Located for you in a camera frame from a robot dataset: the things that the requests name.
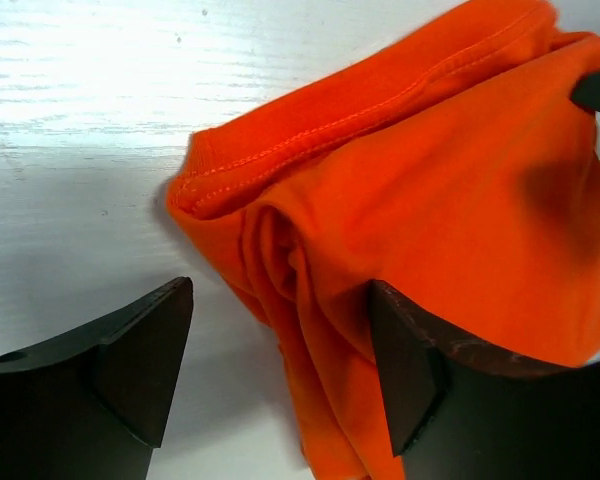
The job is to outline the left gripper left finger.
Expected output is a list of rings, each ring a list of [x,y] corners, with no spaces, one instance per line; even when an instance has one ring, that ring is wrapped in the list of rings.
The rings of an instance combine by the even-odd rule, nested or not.
[[[178,277],[0,356],[0,479],[144,479],[166,431],[193,313]]]

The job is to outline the orange t-shirt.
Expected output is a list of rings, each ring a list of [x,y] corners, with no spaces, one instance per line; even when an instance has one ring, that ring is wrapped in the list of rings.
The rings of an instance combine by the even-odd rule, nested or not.
[[[318,479],[399,479],[368,281],[492,343],[600,350],[600,162],[571,102],[600,36],[546,1],[469,1],[196,133],[170,215],[276,334]]]

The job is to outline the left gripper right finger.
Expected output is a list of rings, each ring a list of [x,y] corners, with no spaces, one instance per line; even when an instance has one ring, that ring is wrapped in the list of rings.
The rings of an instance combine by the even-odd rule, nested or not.
[[[600,479],[600,361],[504,349],[384,281],[368,316],[390,443],[409,479]]]

